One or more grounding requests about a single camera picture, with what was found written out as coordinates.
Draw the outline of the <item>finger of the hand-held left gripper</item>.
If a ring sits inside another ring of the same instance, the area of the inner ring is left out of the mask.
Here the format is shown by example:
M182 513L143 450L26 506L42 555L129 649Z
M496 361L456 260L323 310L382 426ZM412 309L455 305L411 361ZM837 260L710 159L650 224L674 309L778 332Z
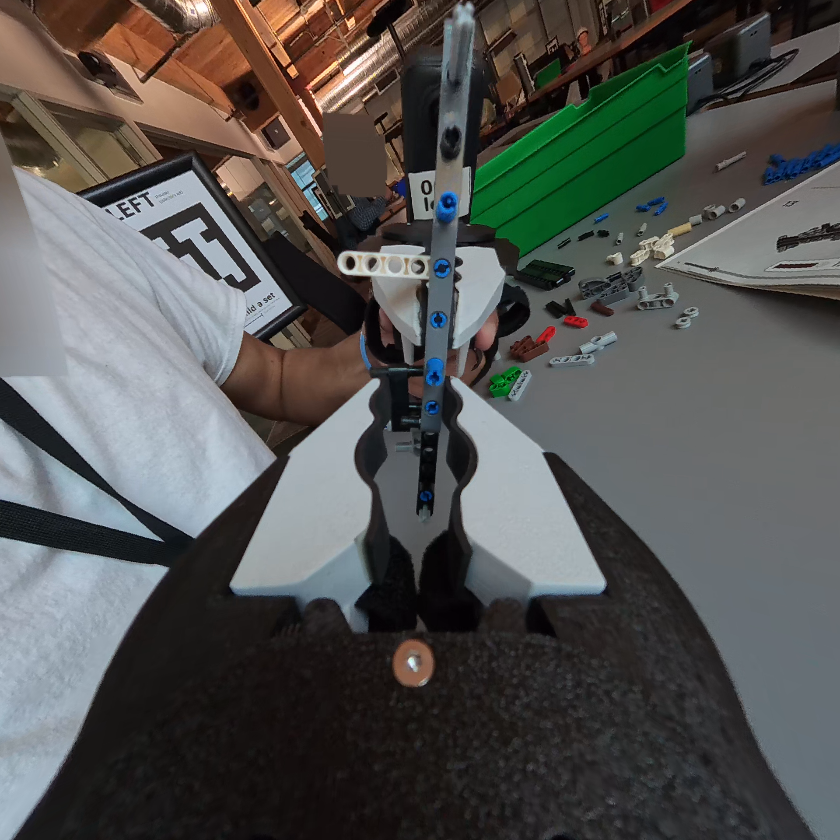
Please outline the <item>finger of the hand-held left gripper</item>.
M461 264L456 272L457 301L451 347L459 349L468 343L485 324L501 299L506 271L494 248L457 247Z
M371 255L374 299L390 319L397 349L404 361L415 361L424 349L424 321L419 294L424 281L417 274L417 264L427 255L422 246L383 246Z

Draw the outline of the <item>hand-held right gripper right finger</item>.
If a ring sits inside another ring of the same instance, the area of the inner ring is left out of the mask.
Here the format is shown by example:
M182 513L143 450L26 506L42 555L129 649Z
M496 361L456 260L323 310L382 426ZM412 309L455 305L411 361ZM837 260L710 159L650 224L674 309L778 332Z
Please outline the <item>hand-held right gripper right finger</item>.
M472 549L465 585L481 601L600 595L606 579L542 448L459 380L456 420L477 451L460 494Z

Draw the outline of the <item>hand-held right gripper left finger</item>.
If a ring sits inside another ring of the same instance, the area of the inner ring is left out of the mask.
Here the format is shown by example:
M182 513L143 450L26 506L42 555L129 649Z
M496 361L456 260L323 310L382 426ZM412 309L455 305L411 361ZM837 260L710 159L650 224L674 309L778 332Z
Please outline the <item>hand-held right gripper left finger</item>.
M291 596L302 610L335 601L351 630L368 631L356 605L389 561L375 475L385 462L379 380L369 383L294 448L230 582L237 595Z

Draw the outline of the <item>long lego frame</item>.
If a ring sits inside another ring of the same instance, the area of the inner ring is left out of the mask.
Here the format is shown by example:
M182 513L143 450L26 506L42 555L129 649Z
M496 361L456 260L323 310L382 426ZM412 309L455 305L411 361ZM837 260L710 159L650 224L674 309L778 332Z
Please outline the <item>long lego frame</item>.
M454 321L456 243L463 204L461 186L474 38L474 6L458 3L444 24L438 99L434 214L419 414L416 514L421 522L427 522L434 512L438 436L442 427L446 365Z

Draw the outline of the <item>white lego beam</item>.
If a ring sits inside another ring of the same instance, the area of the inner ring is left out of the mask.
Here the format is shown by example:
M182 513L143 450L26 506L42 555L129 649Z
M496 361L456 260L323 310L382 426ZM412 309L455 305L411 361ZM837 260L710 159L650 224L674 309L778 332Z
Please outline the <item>white lego beam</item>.
M345 250L337 258L339 270L348 277L429 278L428 255L393 254Z

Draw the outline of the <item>small black lego assembly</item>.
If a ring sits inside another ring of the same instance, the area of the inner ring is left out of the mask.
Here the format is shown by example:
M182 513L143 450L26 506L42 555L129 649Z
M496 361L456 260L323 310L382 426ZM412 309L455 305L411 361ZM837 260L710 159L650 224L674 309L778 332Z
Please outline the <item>small black lego assembly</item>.
M422 375L424 369L420 365L396 364L382 367L371 367L372 377L387 382L391 396L391 429L394 432L411 432L410 441L398 442L396 452L410 452L418 455L421 449L421 407L419 403L412 403L408 391L410 379Z

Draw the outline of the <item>person's left forearm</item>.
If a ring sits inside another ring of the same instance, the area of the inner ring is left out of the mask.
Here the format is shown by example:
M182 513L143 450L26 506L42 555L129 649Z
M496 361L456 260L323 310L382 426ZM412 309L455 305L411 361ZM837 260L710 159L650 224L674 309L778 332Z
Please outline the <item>person's left forearm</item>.
M316 426L371 382L361 332L330 348L294 350L244 334L234 368L220 387L247 413Z

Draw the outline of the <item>black lego beams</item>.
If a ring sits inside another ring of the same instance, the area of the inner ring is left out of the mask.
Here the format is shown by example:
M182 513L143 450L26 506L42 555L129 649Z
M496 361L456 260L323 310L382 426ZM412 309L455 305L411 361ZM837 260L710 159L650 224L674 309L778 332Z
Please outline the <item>black lego beams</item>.
M515 274L517 281L524 282L543 291L550 291L568 283L574 276L576 268L550 261L534 259L527 265L518 268Z

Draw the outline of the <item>dark grey curved lego panel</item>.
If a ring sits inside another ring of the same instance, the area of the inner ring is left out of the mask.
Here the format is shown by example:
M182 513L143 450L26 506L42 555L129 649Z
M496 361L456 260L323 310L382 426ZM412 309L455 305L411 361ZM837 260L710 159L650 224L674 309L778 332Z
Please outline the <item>dark grey curved lego panel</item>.
M644 284L644 269L632 267L605 278L590 278L579 281L579 291L585 300L598 300L606 306L628 298Z

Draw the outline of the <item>lego instruction booklet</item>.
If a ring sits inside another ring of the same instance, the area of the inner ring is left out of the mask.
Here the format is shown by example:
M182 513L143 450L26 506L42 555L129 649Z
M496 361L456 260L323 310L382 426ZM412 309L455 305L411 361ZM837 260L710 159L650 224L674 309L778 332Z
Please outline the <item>lego instruction booklet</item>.
M724 286L838 300L839 163L659 266Z

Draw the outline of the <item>pile of blue lego pins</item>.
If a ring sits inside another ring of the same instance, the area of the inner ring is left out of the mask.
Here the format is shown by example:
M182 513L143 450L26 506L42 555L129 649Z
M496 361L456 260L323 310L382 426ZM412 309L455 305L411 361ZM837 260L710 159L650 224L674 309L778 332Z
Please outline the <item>pile of blue lego pins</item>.
M779 154L772 154L768 167L764 171L762 184L771 184L793 180L814 170L826 168L839 160L839 143L828 143L819 150L814 150L805 157L785 159Z

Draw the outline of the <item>person's left hand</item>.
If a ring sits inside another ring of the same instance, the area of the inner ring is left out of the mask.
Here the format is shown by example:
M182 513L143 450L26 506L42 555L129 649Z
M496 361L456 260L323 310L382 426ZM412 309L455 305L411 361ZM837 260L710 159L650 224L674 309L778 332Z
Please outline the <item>person's left hand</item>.
M499 320L499 311L492 309L488 319L466 345L465 366L459 379L469 388L481 382L487 374L488 366L492 364L495 356L492 348L496 345ZM395 364L404 362L402 342L395 338L391 320L375 300L371 300L371 307L365 314L363 331L372 367L391 364L375 351L380 345L384 349L395 347Z

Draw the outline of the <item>green storage bin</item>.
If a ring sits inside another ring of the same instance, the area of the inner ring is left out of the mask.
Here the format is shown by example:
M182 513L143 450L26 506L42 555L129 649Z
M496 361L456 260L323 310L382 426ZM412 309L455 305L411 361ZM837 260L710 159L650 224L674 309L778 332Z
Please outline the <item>green storage bin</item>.
M690 43L612 77L476 172L470 220L527 254L686 152Z

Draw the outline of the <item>black framed sign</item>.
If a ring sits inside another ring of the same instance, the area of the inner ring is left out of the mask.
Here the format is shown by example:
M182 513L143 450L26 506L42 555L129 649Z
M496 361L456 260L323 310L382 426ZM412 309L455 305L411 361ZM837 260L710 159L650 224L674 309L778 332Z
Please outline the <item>black framed sign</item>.
M168 161L81 191L181 261L245 294L245 330L269 340L307 310L201 158Z

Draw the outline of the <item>silver ventilation duct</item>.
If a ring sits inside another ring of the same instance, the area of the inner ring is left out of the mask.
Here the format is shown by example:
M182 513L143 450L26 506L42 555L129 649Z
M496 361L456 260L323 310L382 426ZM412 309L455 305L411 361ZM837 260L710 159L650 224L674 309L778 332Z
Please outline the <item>silver ventilation duct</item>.
M342 68L339 76L314 93L321 113L340 111L362 97L377 81L399 67L404 53L403 39L386 32Z
M131 1L174 35L195 35L221 22L209 1Z

